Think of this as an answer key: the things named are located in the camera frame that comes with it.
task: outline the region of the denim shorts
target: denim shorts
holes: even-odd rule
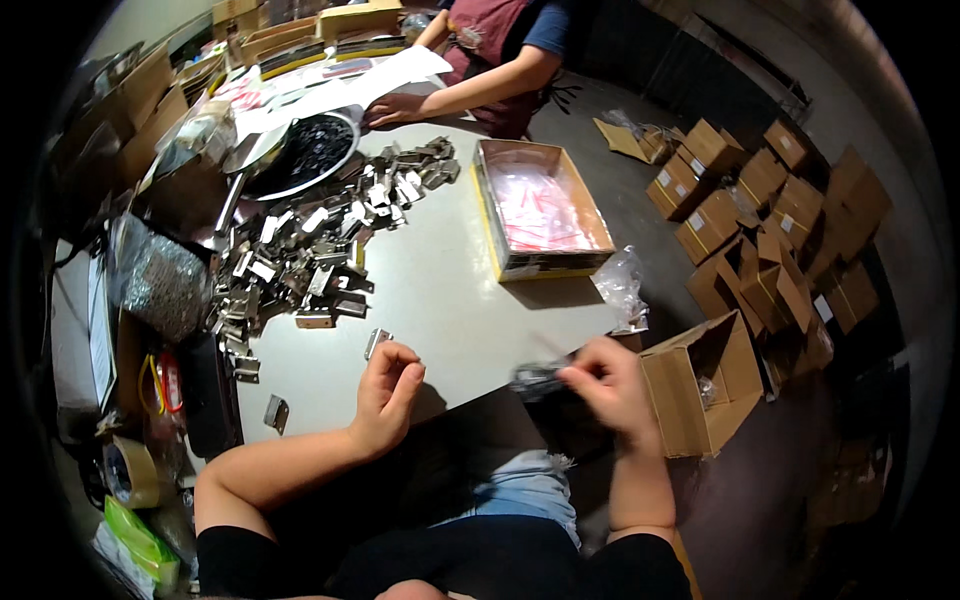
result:
[[[565,474],[570,466],[565,456],[546,450],[520,452],[473,488],[473,508],[436,525],[477,515],[539,516],[563,527],[579,550],[577,512],[570,505]]]

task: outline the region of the hand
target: hand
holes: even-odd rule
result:
[[[371,129],[388,123],[421,121],[429,116],[423,110],[426,98],[417,94],[387,94],[367,108],[364,121]]]
[[[636,354],[607,337],[593,338],[557,376],[587,401],[600,422],[638,439],[659,435]]]
[[[403,344],[377,344],[357,387],[356,417],[347,427],[366,458],[386,454],[407,435],[425,371],[420,357]]]

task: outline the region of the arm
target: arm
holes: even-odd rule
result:
[[[197,535],[232,525],[276,541],[265,513],[399,444],[423,375],[412,350],[384,342],[360,379],[357,414],[348,427],[241,445],[215,458],[197,477]]]
[[[420,121],[512,98],[550,83],[562,61],[552,52],[526,44],[515,59],[428,96],[387,94],[367,109],[367,120],[370,127],[375,128],[394,122]]]
[[[636,354],[610,338],[596,338],[558,376],[618,434],[608,541],[648,533],[672,542],[673,489],[663,461],[660,426]]]
[[[450,16],[450,11],[443,9],[440,14],[433,17],[430,24],[420,33],[420,37],[414,42],[415,46],[426,46],[430,50],[435,50],[440,42],[444,41],[449,31],[446,28],[446,19]]]

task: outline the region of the white table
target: white table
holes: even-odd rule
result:
[[[251,339],[260,383],[238,383],[247,443],[276,437],[263,423],[271,394],[290,406],[284,435],[347,425],[363,353],[376,327],[416,351],[426,365],[415,420],[495,390],[525,362],[555,360],[615,326],[610,308],[586,277],[500,284],[468,165],[483,136],[436,123],[368,132],[360,151],[375,155],[393,141],[401,148],[447,135],[463,170],[407,211],[408,225],[380,230],[367,244],[366,319],[341,316],[332,329],[297,329],[292,314],[270,319]]]

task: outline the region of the woman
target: woman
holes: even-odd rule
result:
[[[470,110],[492,137],[519,139],[564,60],[571,0],[443,0],[416,44],[450,36],[446,89],[388,94],[367,110],[370,127]]]
[[[377,600],[690,597],[670,545],[675,507],[660,428],[636,356],[609,338],[589,342],[559,373],[618,434],[606,547],[580,558],[563,468],[526,451],[474,489],[473,509],[360,543],[326,585],[324,566],[300,559],[330,545],[330,536],[281,539],[265,515],[399,444],[424,373],[408,347],[380,344],[361,377],[350,426],[241,445],[210,462],[194,504],[202,592]],[[355,501],[372,502],[361,511],[368,517],[389,511],[376,494]],[[344,520],[318,508],[307,518]],[[297,533],[309,525],[298,523]]]

